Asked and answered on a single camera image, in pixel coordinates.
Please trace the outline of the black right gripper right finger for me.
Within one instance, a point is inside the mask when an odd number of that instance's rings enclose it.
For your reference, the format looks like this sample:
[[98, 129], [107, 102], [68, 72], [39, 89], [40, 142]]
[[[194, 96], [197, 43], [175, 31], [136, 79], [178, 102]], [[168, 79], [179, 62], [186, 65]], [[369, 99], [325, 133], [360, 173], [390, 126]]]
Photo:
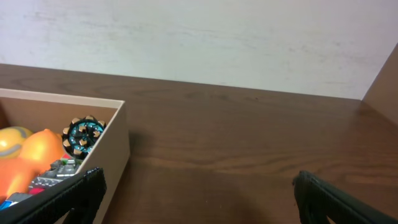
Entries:
[[301, 170], [292, 182], [302, 224], [397, 224], [376, 210], [314, 174]]

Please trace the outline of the red toy robot figure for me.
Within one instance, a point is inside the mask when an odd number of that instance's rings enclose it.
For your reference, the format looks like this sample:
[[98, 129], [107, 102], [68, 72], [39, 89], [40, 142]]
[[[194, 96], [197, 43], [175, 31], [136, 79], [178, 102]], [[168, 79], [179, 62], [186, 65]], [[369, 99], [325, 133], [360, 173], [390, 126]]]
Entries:
[[11, 194], [1, 204], [1, 210], [5, 210], [33, 195], [62, 182], [63, 180], [74, 176], [79, 169], [80, 164], [74, 159], [62, 159], [53, 162], [50, 169], [32, 179], [27, 193], [16, 192]]

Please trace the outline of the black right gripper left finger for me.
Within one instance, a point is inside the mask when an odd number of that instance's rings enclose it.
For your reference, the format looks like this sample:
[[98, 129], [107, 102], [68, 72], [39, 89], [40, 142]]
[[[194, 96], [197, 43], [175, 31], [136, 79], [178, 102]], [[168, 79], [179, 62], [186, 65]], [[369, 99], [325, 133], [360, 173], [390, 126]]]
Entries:
[[1, 210], [1, 223], [93, 223], [105, 193], [104, 170], [96, 167]]

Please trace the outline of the orange dinosaur toy figure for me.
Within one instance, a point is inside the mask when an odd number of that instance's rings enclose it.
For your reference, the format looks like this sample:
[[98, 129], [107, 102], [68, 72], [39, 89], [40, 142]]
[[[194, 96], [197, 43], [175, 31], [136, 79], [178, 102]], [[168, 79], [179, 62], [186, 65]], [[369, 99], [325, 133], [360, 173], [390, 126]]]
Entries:
[[62, 137], [49, 129], [30, 135], [15, 158], [1, 159], [1, 201], [13, 193], [28, 193], [35, 177], [65, 154]]

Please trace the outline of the black round cap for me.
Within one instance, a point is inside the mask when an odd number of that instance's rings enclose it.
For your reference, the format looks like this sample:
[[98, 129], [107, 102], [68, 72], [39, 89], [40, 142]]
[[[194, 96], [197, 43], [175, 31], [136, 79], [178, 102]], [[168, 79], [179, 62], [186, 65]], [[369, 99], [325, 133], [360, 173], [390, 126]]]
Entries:
[[63, 148], [69, 156], [83, 161], [93, 150], [105, 129], [106, 122], [97, 120], [92, 115], [73, 118], [69, 126], [63, 129]]

